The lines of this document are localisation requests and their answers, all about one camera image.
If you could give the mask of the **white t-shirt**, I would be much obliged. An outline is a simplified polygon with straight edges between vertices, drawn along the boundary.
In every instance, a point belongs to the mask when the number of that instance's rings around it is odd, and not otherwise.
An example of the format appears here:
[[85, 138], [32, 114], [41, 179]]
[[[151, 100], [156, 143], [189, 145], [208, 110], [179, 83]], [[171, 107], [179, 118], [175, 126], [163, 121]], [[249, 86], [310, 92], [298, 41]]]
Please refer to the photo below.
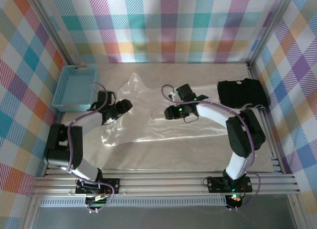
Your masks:
[[167, 120], [164, 111], [172, 103], [163, 97], [160, 88], [146, 87], [137, 73], [130, 76], [117, 96], [128, 99], [133, 107], [105, 128], [101, 135], [105, 146], [227, 134], [224, 126], [204, 117]]

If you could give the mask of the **black folded t-shirt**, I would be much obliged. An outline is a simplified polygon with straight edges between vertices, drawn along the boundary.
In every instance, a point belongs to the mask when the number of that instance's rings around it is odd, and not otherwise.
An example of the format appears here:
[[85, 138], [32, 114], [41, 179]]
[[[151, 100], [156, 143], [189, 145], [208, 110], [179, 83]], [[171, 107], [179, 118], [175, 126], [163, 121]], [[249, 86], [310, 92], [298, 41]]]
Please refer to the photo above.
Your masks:
[[233, 109], [269, 107], [264, 89], [255, 79], [221, 81], [217, 90], [220, 103]]

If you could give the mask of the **blue plastic basket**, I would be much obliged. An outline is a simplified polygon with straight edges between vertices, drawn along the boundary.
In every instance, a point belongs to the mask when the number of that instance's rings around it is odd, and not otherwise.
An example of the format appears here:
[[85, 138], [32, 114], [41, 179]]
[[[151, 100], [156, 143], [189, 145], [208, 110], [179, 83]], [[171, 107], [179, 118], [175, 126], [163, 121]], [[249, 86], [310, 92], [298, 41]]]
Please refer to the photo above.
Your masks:
[[60, 112], [84, 112], [96, 101], [97, 65], [67, 65], [62, 68], [52, 106]]

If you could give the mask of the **electronics board with LEDs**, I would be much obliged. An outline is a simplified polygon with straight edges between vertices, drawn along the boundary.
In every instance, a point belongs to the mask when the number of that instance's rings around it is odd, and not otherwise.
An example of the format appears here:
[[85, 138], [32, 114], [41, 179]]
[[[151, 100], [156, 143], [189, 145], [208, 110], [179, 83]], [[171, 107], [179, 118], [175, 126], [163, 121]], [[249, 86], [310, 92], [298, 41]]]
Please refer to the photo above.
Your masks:
[[225, 196], [225, 201], [226, 201], [226, 208], [229, 210], [236, 210], [240, 208], [243, 204], [243, 195], [237, 195], [237, 194], [232, 194], [232, 195], [226, 195]]

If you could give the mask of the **aluminium side rail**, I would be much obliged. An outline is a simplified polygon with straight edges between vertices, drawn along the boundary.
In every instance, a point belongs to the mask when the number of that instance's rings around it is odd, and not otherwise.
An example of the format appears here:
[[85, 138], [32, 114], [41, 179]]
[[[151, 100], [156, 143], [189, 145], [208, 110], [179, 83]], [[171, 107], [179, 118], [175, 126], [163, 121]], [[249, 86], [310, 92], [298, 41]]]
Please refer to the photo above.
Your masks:
[[280, 155], [277, 150], [275, 138], [269, 125], [266, 108], [252, 109], [264, 131], [266, 141], [259, 150], [256, 151], [256, 156], [253, 165], [248, 168], [249, 173], [274, 173], [283, 174], [285, 170], [280, 162]]
[[[65, 112], [61, 112], [60, 113], [60, 116], [58, 118], [58, 122], [57, 123], [62, 123], [63, 118], [64, 118], [64, 114], [65, 114]], [[46, 152], [44, 154], [44, 163], [45, 163], [45, 165], [44, 165], [44, 169], [43, 169], [43, 172], [42, 172], [42, 177], [46, 176], [46, 172], [47, 172], [47, 169], [49, 167], [49, 163], [47, 162], [47, 158], [46, 158]]]

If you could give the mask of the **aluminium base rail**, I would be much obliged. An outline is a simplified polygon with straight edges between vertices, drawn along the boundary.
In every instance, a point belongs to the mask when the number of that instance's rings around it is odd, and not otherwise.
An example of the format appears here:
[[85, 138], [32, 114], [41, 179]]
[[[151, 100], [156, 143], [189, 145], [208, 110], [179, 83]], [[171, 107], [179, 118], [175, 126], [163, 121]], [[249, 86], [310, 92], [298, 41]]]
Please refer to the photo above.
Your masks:
[[[119, 178], [120, 196], [207, 195], [203, 183], [210, 172], [108, 172], [105, 178]], [[251, 173], [253, 191], [259, 194], [297, 194], [299, 186], [291, 174]], [[34, 179], [29, 196], [73, 196], [75, 178], [68, 174], [48, 174]]]

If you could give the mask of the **aluminium frame post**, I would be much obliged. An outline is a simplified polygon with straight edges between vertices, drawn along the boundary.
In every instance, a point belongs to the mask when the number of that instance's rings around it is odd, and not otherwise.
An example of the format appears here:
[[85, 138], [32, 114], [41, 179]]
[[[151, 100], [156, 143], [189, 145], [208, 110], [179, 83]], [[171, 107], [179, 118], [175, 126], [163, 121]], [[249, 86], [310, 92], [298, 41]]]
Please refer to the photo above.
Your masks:
[[54, 0], [28, 0], [67, 65], [82, 65], [79, 54]]
[[261, 17], [260, 28], [256, 32], [256, 38], [252, 43], [248, 57], [246, 58], [246, 66], [251, 70], [261, 53], [264, 51], [271, 35], [279, 24], [283, 14], [285, 13], [291, 0], [269, 0], [268, 11], [265, 11]]

